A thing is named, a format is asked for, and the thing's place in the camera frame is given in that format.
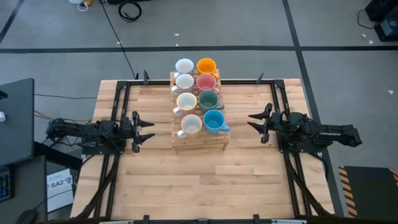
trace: white paper sign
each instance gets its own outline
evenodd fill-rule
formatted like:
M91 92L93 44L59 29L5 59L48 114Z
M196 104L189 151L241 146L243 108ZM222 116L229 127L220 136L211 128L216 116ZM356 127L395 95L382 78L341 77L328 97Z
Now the white paper sign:
M69 169L47 176L47 198L69 190L68 192L48 199L47 212L52 212L73 203L72 184L73 178L70 175Z

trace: concrete floor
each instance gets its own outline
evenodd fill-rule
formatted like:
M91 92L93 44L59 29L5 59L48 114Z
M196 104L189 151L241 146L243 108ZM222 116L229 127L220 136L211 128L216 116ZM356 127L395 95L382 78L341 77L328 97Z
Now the concrete floor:
M22 6L6 35L3 39L0 35L0 83L32 77L36 93L96 96L101 80L133 79L121 52L2 54L2 49L44 52L43 49L119 47L98 1L86 12L77 11L76 5L67 0L19 2ZM381 43L373 30L356 24L356 13L368 2L288 0L300 45L398 45ZM17 3L18 0L0 1L0 30ZM293 44L283 1L152 0L140 5L142 17L133 23L122 21L116 6L105 5L125 47L266 45L299 49ZM361 15L361 22L371 25L365 14ZM167 78L174 63L183 57L193 61L202 57L215 59L223 78L257 78L262 72L264 78L301 78L296 52L291 49L128 52L127 57L135 72L145 69L150 78ZM333 170L340 165L398 170L398 122L391 118L398 109L398 51L329 52L325 48L305 51L303 57L322 122L353 124L364 143L354 149L339 144L329 147ZM35 97L36 110L53 117L90 119L94 107L95 100ZM36 141L44 140L46 127L47 121L35 119ZM339 182L337 186L343 199ZM51 218L67 217L67 209L62 210L66 215Z

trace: green mug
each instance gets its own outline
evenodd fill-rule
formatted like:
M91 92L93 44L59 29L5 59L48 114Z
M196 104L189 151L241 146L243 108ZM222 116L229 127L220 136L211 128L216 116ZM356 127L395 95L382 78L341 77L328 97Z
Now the green mug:
M209 110L222 110L224 104L220 103L217 93L206 90L199 95L200 111L205 114Z

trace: floor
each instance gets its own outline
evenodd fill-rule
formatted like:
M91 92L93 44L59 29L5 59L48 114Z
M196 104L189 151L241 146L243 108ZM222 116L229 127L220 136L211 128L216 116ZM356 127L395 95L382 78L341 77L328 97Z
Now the floor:
M369 2L152 0L140 2L142 17L132 23L119 18L117 6L105 9L134 72L147 70L151 79L167 78L183 57L213 58L223 78L301 78L312 116L353 124L363 140L357 148L328 148L332 197L343 201L340 182L333 183L339 165L398 170L397 121L390 118L398 109L398 42L382 43L357 25ZM372 25L365 14L360 21ZM0 83L32 77L36 93L96 96L101 80L133 79L98 1L80 12L67 0L3 0L0 30ZM35 97L36 110L52 117L90 119L94 107L94 100ZM46 127L35 119L36 141Z

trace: white mug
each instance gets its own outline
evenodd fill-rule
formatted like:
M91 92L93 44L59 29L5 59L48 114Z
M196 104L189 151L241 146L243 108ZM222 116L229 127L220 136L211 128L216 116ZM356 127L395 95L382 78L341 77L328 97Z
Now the white mug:
M172 93L174 95L192 93L194 83L195 81L191 75L181 74L175 79L175 86L172 87Z
M181 74L193 74L193 62L187 58L183 58L178 60L178 62L175 64L175 69L177 70L176 73L174 73L174 80L177 79L177 77Z
M201 130L201 119L194 114L188 114L181 121L181 128L177 132L179 138L196 138Z
M182 93L177 98L177 107L173 109L175 116L195 113L198 100L192 93Z

